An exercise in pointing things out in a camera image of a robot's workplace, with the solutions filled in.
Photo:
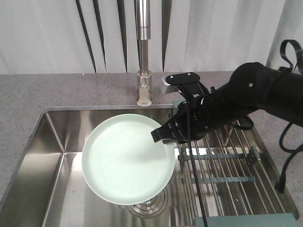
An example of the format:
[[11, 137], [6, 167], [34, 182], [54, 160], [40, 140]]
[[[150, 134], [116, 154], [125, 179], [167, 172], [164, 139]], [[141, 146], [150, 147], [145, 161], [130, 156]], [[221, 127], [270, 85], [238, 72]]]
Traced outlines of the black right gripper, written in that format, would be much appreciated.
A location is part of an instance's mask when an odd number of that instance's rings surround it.
[[163, 144], [186, 144], [205, 135], [205, 127], [200, 125], [202, 117], [198, 113], [198, 107], [209, 94], [208, 89], [201, 82], [195, 82], [179, 86], [177, 92], [185, 101], [178, 105], [176, 114], [170, 120], [151, 131], [154, 142], [161, 140]]

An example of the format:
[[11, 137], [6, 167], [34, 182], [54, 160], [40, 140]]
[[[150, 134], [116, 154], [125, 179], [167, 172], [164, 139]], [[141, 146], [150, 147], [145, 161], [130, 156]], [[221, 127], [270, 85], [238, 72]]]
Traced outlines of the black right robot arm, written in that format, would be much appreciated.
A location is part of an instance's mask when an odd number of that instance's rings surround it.
[[151, 132], [154, 141], [200, 140], [259, 109], [298, 126], [303, 124], [303, 77], [288, 70], [245, 63], [213, 91], [208, 91], [193, 72], [166, 76], [164, 84], [168, 92], [179, 92], [185, 101], [174, 116]]

